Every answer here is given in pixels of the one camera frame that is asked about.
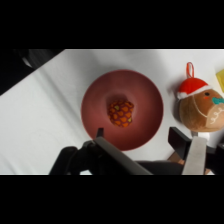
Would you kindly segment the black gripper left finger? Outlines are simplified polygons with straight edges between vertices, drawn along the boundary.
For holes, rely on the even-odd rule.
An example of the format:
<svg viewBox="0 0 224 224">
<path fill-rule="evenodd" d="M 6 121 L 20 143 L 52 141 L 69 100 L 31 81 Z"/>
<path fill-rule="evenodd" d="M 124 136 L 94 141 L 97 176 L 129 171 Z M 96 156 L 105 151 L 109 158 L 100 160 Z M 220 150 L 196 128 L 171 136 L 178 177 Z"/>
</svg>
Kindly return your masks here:
<svg viewBox="0 0 224 224">
<path fill-rule="evenodd" d="M 104 138 L 99 128 L 90 146 L 93 157 L 89 171 L 94 175 L 151 175 L 151 172 L 133 161 Z"/>
</svg>

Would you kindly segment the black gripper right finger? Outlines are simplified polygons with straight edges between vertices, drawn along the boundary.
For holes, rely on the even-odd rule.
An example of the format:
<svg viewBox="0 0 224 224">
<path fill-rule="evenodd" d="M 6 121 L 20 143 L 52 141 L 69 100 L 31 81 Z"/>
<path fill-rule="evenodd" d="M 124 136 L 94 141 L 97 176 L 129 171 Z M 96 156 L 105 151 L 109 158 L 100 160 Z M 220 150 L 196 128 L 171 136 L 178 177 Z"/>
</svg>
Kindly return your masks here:
<svg viewBox="0 0 224 224">
<path fill-rule="evenodd" d="M 188 138 L 178 128 L 170 127 L 168 143 L 184 160 L 183 175 L 203 175 L 205 172 L 207 139 L 194 136 Z"/>
</svg>

